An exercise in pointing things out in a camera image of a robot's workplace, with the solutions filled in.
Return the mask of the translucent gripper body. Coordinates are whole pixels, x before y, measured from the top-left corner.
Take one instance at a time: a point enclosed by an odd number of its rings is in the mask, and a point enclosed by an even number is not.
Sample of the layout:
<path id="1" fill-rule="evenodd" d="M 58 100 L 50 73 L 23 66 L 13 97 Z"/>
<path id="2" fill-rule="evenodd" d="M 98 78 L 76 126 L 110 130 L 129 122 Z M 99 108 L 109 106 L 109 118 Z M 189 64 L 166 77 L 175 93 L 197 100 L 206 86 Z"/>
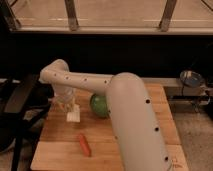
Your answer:
<path id="1" fill-rule="evenodd" d="M 54 102 L 57 103 L 63 112 L 72 112 L 74 109 L 75 99 L 73 96 L 59 96 L 54 97 Z"/>

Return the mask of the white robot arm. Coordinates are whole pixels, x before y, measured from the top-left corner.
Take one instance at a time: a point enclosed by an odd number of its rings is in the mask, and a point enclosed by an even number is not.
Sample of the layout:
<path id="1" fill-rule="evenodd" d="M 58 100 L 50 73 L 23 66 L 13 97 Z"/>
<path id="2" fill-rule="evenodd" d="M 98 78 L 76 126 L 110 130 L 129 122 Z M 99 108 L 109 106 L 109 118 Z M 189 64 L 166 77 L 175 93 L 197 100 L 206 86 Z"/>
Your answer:
<path id="1" fill-rule="evenodd" d="M 132 73 L 76 73 L 57 59 L 40 71 L 44 83 L 106 97 L 125 171 L 173 171 L 164 138 L 143 80 Z"/>

